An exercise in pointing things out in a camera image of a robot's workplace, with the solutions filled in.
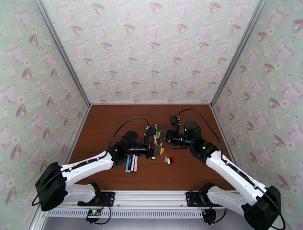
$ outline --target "wooden table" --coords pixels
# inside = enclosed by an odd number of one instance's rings
[[[186,108],[198,110],[219,135],[218,126],[208,105],[95,105],[92,106],[79,141],[72,154],[71,163],[93,157],[104,151],[110,138],[125,121],[135,117],[145,117],[150,125],[158,124],[158,130],[173,129],[169,117],[177,115]],[[180,115],[181,124],[195,120],[200,126],[204,139],[218,145],[204,121],[194,111],[186,111]],[[117,134],[114,143],[128,131],[134,130],[143,140],[146,122],[137,120],[127,124]],[[232,186],[214,170],[195,159],[188,149],[174,150],[164,144],[165,152],[154,161],[144,156],[138,159],[137,173],[126,173],[125,163],[111,170],[96,173],[81,180],[80,184],[96,182],[102,190],[198,190],[205,183],[211,182],[222,189],[231,190]],[[229,157],[224,145],[224,153]],[[168,165],[165,156],[175,156],[176,162]]]

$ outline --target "black mounting plate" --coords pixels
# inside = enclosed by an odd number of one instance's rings
[[[200,199],[199,192],[185,193],[187,207],[221,207],[218,204],[205,203]]]

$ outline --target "black bracket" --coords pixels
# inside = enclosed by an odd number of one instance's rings
[[[115,201],[115,193],[114,192],[101,192],[99,186],[96,183],[91,183],[91,185],[95,189],[95,197],[85,203],[83,201],[78,201],[78,206],[105,206],[105,207],[112,207]]]
[[[218,204],[213,204],[210,201],[204,202],[200,199],[199,192],[187,192],[185,193],[187,207],[221,207]]]

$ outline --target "yellow object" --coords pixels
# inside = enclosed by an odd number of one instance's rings
[[[165,149],[161,147],[160,155],[162,155],[162,153],[164,153],[164,150],[165,150]]]

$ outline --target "wall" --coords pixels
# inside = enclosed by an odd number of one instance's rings
[[[65,159],[86,105],[30,1],[1,1],[0,21],[0,229],[27,229],[34,184]]]
[[[279,188],[289,229],[303,228],[302,1],[271,1],[215,110],[238,165]]]
[[[210,103],[258,3],[43,2],[91,103]]]

